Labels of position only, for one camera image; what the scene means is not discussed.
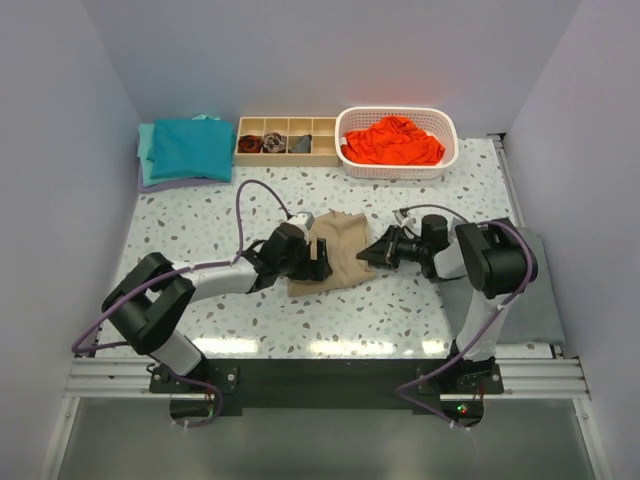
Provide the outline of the wooden compartment organizer tray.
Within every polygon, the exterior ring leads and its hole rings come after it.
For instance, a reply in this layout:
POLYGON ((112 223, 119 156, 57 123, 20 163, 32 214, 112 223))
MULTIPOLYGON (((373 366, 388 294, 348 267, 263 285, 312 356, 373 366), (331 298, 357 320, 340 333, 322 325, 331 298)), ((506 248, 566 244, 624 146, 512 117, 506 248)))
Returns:
POLYGON ((234 164, 237 167, 336 167, 340 165, 335 143, 334 129, 336 117, 259 117, 244 116, 239 119, 234 164), (268 132, 279 132, 287 137, 287 151, 281 154, 239 153, 238 140, 244 135, 263 136, 268 132), (289 152, 292 136, 310 134, 312 150, 310 154, 289 152))

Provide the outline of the folded grey t shirt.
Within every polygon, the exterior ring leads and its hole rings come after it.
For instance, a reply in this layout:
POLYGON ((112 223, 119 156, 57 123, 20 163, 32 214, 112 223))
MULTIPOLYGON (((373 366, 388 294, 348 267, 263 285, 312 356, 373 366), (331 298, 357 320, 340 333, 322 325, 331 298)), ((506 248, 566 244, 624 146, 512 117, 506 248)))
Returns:
MULTIPOLYGON (((498 337, 498 344, 563 345, 566 339, 542 239, 528 228, 519 228, 518 232, 536 257, 538 274, 510 308, 498 337)), ((451 332, 457 336, 465 323, 472 298, 472 287, 464 277, 440 283, 438 289, 451 332)))

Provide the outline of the beige t shirt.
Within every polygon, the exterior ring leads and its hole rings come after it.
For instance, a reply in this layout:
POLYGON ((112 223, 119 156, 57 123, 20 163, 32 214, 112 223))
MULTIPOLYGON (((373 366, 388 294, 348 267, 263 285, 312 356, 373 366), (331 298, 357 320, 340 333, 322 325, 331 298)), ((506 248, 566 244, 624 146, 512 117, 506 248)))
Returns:
POLYGON ((368 247, 370 228, 365 214, 329 211, 317 217, 310 231, 310 239, 326 241, 327 259, 332 273, 322 282, 289 280, 289 297, 320 294, 347 289, 374 280, 376 273, 357 254, 368 247))

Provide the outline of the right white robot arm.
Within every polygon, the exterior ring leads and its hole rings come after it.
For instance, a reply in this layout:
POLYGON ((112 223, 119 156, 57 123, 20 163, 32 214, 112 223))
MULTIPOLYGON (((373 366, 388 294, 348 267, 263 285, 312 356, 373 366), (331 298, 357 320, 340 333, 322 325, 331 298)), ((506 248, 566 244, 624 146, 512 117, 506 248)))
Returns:
POLYGON ((445 369, 448 386, 459 393, 469 392, 480 382, 475 362, 495 356, 511 305, 538 272, 535 254, 508 218, 462 222, 450 228, 445 217, 425 215, 419 236, 411 238, 401 227, 390 226, 356 258, 387 269, 414 262, 433 283, 459 278, 469 282, 472 295, 465 323, 452 345, 461 359, 445 369))

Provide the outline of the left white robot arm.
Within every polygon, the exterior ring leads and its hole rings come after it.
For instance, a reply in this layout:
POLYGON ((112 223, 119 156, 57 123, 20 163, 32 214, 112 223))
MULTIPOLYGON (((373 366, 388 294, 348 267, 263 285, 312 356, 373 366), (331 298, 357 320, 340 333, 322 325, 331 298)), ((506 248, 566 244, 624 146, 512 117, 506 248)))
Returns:
POLYGON ((209 374, 206 357, 177 330, 187 307, 227 294, 252 294, 279 278, 322 282, 331 275, 327 241, 310 237, 306 226, 280 224, 234 261, 184 265, 154 252, 143 258, 102 304, 102 313, 126 343, 172 372, 185 392, 196 392, 209 374))

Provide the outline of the orange t shirt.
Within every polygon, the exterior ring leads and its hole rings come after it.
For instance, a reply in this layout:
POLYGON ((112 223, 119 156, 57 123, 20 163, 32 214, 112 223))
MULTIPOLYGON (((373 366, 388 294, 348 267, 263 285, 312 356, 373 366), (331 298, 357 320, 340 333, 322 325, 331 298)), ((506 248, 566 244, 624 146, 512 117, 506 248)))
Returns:
POLYGON ((402 116, 386 116, 364 130, 344 135, 342 154, 351 162, 378 166, 435 166, 446 148, 402 116))

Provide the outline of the red black rolled socks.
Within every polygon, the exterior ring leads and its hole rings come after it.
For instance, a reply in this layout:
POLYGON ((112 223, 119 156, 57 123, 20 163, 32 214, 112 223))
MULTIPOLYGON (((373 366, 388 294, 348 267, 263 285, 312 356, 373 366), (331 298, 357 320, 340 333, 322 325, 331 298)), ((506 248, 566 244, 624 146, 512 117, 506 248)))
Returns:
POLYGON ((239 153, 260 153, 262 151, 262 137, 255 135, 244 135, 238 140, 239 153))

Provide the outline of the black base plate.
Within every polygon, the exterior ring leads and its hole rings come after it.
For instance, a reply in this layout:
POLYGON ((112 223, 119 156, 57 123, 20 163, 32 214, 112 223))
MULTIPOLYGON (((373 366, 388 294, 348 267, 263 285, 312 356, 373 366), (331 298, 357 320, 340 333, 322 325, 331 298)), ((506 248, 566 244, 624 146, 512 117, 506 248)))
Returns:
POLYGON ((439 411, 474 426, 484 397, 504 393, 495 360, 211 359, 185 381, 164 366, 149 367, 149 390, 168 394, 178 418, 240 416, 247 409, 410 409, 439 411))

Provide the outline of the white plastic laundry basket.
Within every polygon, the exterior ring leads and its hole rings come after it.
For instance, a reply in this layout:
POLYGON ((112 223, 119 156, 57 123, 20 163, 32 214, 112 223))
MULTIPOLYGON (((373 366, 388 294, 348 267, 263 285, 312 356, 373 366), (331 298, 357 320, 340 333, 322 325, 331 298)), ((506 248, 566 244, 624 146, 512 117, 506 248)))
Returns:
POLYGON ((338 158, 346 172, 356 178, 385 180, 432 180, 444 174, 457 161, 459 154, 456 128, 451 118, 434 108, 359 106, 343 110, 335 121, 334 143, 338 158), (444 147, 443 158, 435 165, 365 165, 354 163, 342 152, 345 135, 366 130, 386 116, 400 116, 437 139, 444 147))

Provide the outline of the grey folded cloth piece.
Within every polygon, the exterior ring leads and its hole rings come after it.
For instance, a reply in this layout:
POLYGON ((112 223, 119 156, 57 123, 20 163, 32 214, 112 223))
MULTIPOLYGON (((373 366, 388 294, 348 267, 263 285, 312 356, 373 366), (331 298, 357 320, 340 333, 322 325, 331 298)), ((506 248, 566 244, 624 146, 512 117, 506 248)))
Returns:
POLYGON ((310 134, 290 137, 289 152, 291 154, 310 154, 312 139, 313 137, 310 134))

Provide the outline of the patterned rolled socks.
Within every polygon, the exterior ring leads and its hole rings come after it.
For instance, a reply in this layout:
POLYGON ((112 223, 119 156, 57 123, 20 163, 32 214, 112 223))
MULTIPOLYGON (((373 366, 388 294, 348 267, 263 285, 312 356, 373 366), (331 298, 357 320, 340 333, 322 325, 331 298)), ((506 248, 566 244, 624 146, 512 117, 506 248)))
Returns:
POLYGON ((287 151, 287 137, 279 132, 268 132, 262 139, 262 151, 269 154, 281 154, 287 151))

